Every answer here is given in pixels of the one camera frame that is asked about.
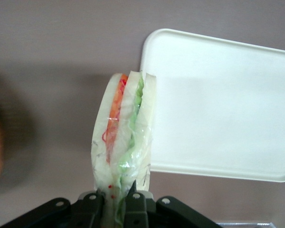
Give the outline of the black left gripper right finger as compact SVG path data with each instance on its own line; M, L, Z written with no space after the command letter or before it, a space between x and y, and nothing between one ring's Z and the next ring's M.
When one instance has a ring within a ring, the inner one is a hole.
M148 191L138 191L134 182L124 199L125 228L219 228L219 224L175 197L157 201Z

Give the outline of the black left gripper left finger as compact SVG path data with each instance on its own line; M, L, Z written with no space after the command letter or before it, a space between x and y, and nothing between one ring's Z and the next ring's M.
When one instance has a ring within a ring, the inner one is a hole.
M52 199L2 225L2 228L99 228L104 197L96 191L81 194L75 203Z

